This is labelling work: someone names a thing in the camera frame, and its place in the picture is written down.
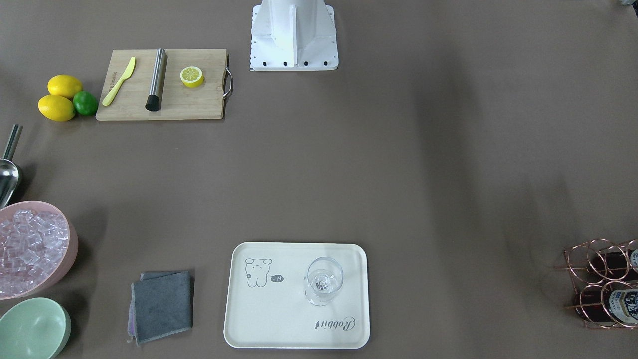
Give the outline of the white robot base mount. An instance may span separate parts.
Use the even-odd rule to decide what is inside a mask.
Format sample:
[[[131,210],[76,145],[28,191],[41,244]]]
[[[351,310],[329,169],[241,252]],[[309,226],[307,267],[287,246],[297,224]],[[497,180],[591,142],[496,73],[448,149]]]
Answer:
[[[251,71],[338,69],[334,9],[323,0],[263,0],[251,14]]]

